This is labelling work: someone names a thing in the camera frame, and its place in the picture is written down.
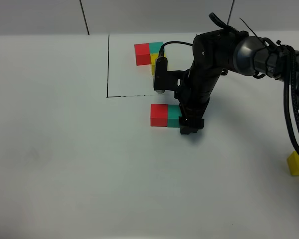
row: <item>white wall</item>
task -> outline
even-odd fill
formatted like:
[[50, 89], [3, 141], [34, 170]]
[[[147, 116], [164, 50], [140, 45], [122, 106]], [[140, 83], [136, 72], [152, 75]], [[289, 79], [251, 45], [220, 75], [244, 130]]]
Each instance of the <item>white wall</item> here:
[[236, 0], [230, 24], [237, 30], [299, 30], [299, 0]]
[[205, 32], [211, 12], [227, 22], [232, 0], [82, 0], [95, 33]]
[[86, 34], [79, 0], [0, 0], [0, 35]]

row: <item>teal block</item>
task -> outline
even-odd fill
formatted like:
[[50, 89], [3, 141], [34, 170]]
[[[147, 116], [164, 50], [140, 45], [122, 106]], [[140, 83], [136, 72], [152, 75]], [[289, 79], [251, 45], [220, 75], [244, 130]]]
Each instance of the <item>teal block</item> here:
[[161, 48], [161, 46], [163, 46], [164, 42], [152, 42], [149, 44], [149, 48], [150, 48], [150, 53], [154, 54], [154, 53], [159, 53], [159, 50]]
[[179, 105], [168, 105], [168, 124], [169, 128], [180, 128], [179, 116], [182, 116]]

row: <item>white table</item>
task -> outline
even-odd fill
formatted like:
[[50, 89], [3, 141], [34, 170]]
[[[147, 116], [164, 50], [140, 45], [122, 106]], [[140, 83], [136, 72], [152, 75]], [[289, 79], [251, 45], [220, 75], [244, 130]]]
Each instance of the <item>white table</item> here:
[[[299, 32], [259, 36], [299, 49]], [[126, 49], [136, 43], [110, 36], [108, 94], [131, 96], [106, 98], [107, 35], [0, 37], [0, 231], [31, 239], [299, 239], [283, 84], [230, 73], [212, 93], [203, 131], [152, 128], [150, 104], [176, 100], [136, 87], [151, 80], [150, 67], [133, 78], [131, 53], [115, 47], [120, 39]], [[122, 56], [129, 63], [119, 78]], [[132, 96], [138, 90], [145, 96]]]

